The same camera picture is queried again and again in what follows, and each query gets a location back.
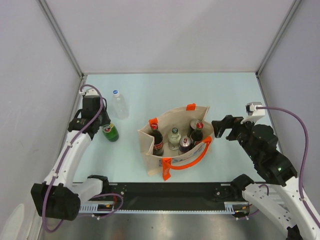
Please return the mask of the clear plastic water bottle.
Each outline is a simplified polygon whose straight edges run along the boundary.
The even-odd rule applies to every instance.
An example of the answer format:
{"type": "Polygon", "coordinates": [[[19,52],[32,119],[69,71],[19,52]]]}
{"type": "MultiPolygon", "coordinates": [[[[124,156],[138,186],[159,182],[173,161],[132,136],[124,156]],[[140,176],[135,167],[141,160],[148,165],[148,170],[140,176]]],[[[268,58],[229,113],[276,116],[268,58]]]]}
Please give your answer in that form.
{"type": "Polygon", "coordinates": [[[129,117],[129,110],[124,96],[116,89],[112,92],[112,105],[119,119],[123,120],[129,117]]]}

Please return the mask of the blue white drink can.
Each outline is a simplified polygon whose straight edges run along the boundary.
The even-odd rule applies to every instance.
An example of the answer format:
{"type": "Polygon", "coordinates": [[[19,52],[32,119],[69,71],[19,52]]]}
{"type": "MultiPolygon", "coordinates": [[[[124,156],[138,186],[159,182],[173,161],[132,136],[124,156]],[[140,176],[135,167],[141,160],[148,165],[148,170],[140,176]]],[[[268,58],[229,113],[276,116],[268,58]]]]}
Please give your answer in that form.
{"type": "Polygon", "coordinates": [[[183,155],[187,153],[191,148],[191,140],[188,136],[181,137],[179,141],[178,154],[183,155]]]}

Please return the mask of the clear glass bottle green cap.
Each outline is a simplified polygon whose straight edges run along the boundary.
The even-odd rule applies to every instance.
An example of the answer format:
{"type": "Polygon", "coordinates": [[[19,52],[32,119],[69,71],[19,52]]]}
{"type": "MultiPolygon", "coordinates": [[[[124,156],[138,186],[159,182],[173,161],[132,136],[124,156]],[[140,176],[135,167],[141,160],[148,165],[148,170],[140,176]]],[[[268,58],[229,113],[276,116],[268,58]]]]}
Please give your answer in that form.
{"type": "Polygon", "coordinates": [[[178,128],[172,128],[171,132],[168,134],[168,147],[175,151],[180,146],[181,134],[178,128]]]}

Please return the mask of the glass cola bottle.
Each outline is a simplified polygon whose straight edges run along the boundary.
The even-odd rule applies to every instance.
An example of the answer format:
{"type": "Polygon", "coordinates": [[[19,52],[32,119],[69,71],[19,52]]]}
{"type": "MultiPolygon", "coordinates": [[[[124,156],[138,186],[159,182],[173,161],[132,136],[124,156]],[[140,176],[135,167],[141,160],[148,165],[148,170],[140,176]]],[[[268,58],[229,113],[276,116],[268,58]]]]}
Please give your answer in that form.
{"type": "Polygon", "coordinates": [[[153,155],[155,156],[163,156],[164,154],[164,140],[163,135],[159,131],[159,127],[157,123],[152,123],[150,125],[150,135],[154,138],[154,144],[153,144],[153,155]]]}

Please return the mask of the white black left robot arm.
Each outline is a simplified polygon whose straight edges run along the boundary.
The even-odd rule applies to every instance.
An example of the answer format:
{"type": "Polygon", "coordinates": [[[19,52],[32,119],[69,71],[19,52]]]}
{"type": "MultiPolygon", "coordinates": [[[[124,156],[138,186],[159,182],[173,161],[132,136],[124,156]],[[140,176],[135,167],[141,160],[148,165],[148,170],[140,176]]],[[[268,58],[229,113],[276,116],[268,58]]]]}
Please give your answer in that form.
{"type": "Polygon", "coordinates": [[[106,176],[90,175],[77,187],[73,180],[80,160],[100,127],[110,123],[98,95],[86,95],[68,126],[67,139],[59,157],[43,183],[35,183],[31,196],[39,216],[73,221],[81,204],[96,196],[105,200],[111,188],[106,176]]]}

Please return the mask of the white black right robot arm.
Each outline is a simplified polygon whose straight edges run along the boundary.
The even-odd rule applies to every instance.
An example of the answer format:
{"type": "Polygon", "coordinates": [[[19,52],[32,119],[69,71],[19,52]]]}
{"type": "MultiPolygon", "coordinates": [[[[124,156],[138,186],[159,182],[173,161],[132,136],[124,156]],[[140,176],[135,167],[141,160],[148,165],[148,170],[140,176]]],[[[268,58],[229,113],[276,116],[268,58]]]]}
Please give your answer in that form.
{"type": "Polygon", "coordinates": [[[239,143],[253,162],[258,175],[279,194],[286,208],[269,196],[259,194],[259,188],[245,174],[231,182],[231,196],[237,201],[246,199],[253,203],[282,230],[287,239],[318,240],[320,215],[307,202],[307,195],[301,185],[302,178],[293,164],[277,150],[278,137],[272,127],[232,115],[226,115],[222,120],[213,120],[211,124],[216,138],[220,138],[225,130],[231,130],[226,139],[239,143]]]}

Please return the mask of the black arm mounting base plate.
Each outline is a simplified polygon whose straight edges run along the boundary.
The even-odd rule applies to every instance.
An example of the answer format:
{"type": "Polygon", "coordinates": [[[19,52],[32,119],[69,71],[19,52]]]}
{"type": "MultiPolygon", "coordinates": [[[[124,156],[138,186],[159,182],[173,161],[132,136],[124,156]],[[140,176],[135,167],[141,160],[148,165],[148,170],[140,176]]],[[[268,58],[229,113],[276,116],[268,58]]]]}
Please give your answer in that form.
{"type": "Polygon", "coordinates": [[[118,182],[108,191],[124,196],[156,198],[204,198],[217,202],[243,202],[242,191],[229,182],[118,182]]]}

